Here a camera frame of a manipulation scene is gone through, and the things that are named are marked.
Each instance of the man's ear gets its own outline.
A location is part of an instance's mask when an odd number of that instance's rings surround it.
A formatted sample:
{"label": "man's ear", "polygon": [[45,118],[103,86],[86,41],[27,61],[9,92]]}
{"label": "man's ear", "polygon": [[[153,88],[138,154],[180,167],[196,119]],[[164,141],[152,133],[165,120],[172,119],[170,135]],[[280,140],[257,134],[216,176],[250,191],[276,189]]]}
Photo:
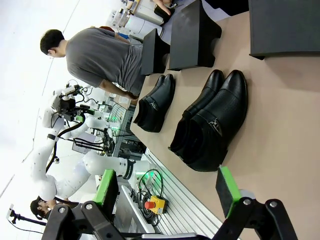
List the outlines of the man's ear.
{"label": "man's ear", "polygon": [[56,53],[56,50],[54,50],[53,48],[48,50],[48,55],[49,56],[53,56]]}

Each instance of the black shoe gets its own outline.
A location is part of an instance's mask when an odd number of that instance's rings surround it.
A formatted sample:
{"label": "black shoe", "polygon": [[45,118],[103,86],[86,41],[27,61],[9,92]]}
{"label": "black shoe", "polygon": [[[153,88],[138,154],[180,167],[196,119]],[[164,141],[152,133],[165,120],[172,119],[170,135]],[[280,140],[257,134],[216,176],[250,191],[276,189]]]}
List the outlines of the black shoe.
{"label": "black shoe", "polygon": [[172,74],[165,78],[160,76],[154,89],[139,101],[139,112],[133,122],[147,132],[160,132],[174,99],[175,88],[176,81]]}
{"label": "black shoe", "polygon": [[200,172],[216,171],[228,145],[247,115],[248,94],[243,73],[233,70],[212,101],[191,120],[181,159]]}
{"label": "black shoe", "polygon": [[189,131],[190,119],[203,109],[217,94],[224,83],[224,73],[215,69],[208,77],[199,97],[186,109],[179,121],[169,150],[181,156]]}

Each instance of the shoe buckle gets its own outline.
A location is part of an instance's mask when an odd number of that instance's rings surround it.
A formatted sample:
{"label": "shoe buckle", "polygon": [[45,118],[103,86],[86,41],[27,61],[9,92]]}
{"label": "shoe buckle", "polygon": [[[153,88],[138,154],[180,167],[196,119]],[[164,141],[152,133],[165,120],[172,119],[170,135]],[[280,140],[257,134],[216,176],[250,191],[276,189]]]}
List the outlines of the shoe buckle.
{"label": "shoe buckle", "polygon": [[155,101],[151,102],[150,105],[151,105],[156,111],[158,111],[158,106],[157,106],[157,104],[156,104]]}
{"label": "shoe buckle", "polygon": [[222,137],[222,129],[217,118],[214,121],[209,122],[209,125]]}

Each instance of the gray t-shirt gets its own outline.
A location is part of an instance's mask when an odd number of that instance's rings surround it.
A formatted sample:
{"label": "gray t-shirt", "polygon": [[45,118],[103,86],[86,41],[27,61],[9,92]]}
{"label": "gray t-shirt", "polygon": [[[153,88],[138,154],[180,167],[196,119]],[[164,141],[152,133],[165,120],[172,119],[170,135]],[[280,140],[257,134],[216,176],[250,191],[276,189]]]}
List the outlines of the gray t-shirt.
{"label": "gray t-shirt", "polygon": [[142,46],[122,42],[112,31],[95,27],[80,31],[68,41],[65,57],[70,74],[93,87],[105,79],[135,95],[141,91]]}

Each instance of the pair of black shoes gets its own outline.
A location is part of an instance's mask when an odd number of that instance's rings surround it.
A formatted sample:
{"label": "pair of black shoes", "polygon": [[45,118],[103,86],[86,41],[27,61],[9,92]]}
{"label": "pair of black shoes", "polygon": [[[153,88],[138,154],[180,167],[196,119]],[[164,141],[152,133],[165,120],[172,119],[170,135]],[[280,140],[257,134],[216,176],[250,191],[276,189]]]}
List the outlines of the pair of black shoes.
{"label": "pair of black shoes", "polygon": [[200,96],[183,112],[170,151],[196,171],[216,171],[246,118],[247,108],[244,74],[233,70],[225,79],[222,71],[214,70]]}
{"label": "pair of black shoes", "polygon": [[147,132],[159,133],[174,99],[175,89],[174,76],[161,75],[151,92],[139,101],[139,112],[133,122]]}

